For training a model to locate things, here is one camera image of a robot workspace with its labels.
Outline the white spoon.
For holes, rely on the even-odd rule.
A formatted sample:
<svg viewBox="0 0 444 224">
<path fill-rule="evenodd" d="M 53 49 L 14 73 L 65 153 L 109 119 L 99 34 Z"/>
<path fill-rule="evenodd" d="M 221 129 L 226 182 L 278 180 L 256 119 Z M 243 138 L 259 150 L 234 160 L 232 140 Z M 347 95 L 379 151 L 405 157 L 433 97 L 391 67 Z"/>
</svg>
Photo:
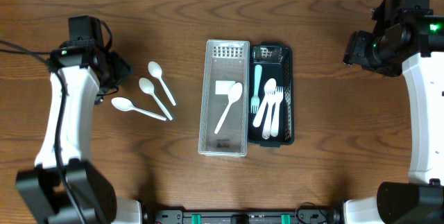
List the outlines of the white spoon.
<svg viewBox="0 0 444 224">
<path fill-rule="evenodd" d="M 264 98 L 259 106 L 258 112 L 253 119 L 253 126 L 258 128 L 261 125 L 265 108 L 268 103 L 268 100 L 274 95 L 276 88 L 276 80 L 274 78 L 270 78 L 264 85 Z"/>
<path fill-rule="evenodd" d="M 162 78 L 162 68 L 161 66 L 154 62 L 154 61 L 150 61 L 148 64 L 148 72 L 150 75 L 152 75 L 152 77 L 156 78 L 159 80 L 161 86 L 163 87 L 167 97 L 169 98 L 171 104 L 173 106 L 176 106 L 176 100 L 174 99 L 171 91 L 169 90 L 169 88 L 167 87 L 167 84 L 164 82 L 163 78 Z"/>
<path fill-rule="evenodd" d="M 167 119 L 171 121 L 173 119 L 173 117 L 170 114 L 170 112 L 167 110 L 167 108 L 164 106 L 164 104 L 161 102 L 161 100 L 156 96 L 155 87 L 154 87 L 153 83 L 147 78 L 140 78 L 139 79 L 139 87 L 143 91 L 143 93 L 151 95 L 153 97 L 153 99 L 158 104 L 160 109 L 166 115 Z"/>
<path fill-rule="evenodd" d="M 129 111 L 134 110 L 136 112 L 139 112 L 141 114 L 144 114 L 146 116 L 149 116 L 154 119 L 161 120 L 161 121 L 166 121 L 166 119 L 167 119 L 164 116 L 161 116 L 156 113 L 152 113 L 147 110 L 143 110 L 138 107 L 135 107 L 129 99 L 124 98 L 124 97 L 115 97 L 111 100 L 111 103 L 115 108 L 117 108 L 118 110 L 120 110 L 122 112 L 129 112 Z"/>
</svg>

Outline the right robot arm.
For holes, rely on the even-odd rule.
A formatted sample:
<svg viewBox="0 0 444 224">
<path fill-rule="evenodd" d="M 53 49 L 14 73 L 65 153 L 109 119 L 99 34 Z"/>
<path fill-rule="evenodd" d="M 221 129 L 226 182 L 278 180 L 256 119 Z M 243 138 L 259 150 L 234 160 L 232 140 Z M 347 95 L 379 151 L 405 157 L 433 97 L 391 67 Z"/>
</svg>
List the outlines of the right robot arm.
<svg viewBox="0 0 444 224">
<path fill-rule="evenodd" d="M 404 76 L 412 152 L 407 183 L 383 182 L 373 197 L 347 200 L 344 223 L 443 222 L 443 18 L 406 15 L 353 34 L 344 63 Z"/>
</svg>

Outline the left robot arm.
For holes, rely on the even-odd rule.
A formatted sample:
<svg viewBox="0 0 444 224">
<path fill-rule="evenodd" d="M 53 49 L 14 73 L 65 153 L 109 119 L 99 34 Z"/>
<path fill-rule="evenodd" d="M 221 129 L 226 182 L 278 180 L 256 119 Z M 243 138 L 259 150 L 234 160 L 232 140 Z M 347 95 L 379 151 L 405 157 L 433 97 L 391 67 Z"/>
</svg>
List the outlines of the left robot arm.
<svg viewBox="0 0 444 224">
<path fill-rule="evenodd" d="M 130 66 L 115 52 L 62 48 L 45 60 L 51 107 L 42 147 L 16 188 L 38 223 L 143 223 L 142 205 L 118 197 L 93 166 L 92 115 Z"/>
</svg>

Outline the white spoon lowest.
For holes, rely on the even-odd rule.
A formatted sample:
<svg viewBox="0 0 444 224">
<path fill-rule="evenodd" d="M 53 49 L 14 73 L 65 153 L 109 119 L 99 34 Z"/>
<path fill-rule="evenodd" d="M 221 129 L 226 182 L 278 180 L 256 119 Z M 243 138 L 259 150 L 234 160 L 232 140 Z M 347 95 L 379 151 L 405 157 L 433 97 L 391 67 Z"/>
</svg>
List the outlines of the white spoon lowest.
<svg viewBox="0 0 444 224">
<path fill-rule="evenodd" d="M 214 131 L 215 134 L 219 133 L 219 130 L 221 129 L 221 126 L 223 125 L 225 118 L 228 115 L 231 105 L 241 98 L 242 93 L 243 93 L 243 85 L 241 83 L 235 83 L 233 86 L 231 86 L 230 91 L 228 92 L 228 104 L 221 118 L 219 119 L 219 122 Z"/>
</svg>

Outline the white fork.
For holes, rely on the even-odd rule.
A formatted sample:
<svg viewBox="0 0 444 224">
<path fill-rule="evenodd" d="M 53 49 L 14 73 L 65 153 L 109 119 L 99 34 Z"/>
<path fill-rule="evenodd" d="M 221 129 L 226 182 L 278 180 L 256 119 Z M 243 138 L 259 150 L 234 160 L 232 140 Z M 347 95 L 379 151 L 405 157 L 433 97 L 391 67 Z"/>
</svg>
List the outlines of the white fork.
<svg viewBox="0 0 444 224">
<path fill-rule="evenodd" d="M 250 112 L 252 114 L 257 114 L 259 109 L 259 85 L 262 77 L 262 66 L 260 64 L 255 65 L 254 70 L 254 87 L 253 87 L 253 96 L 250 100 Z"/>
<path fill-rule="evenodd" d="M 266 110 L 264 127 L 262 130 L 263 139 L 269 139 L 269 137 L 271 136 L 271 122 L 272 122 L 273 106 L 275 104 L 275 90 L 270 91 L 266 95 L 266 102 L 267 102 L 267 110 Z"/>
<path fill-rule="evenodd" d="M 284 91 L 284 89 L 282 86 L 277 87 L 274 97 L 273 97 L 275 109 L 273 112 L 273 118 L 272 118 L 272 122 L 271 122 L 271 136 L 272 137 L 278 136 L 278 132 L 279 132 L 280 104 L 281 104 L 281 102 L 283 100 L 283 96 L 284 96 L 283 91 Z"/>
</svg>

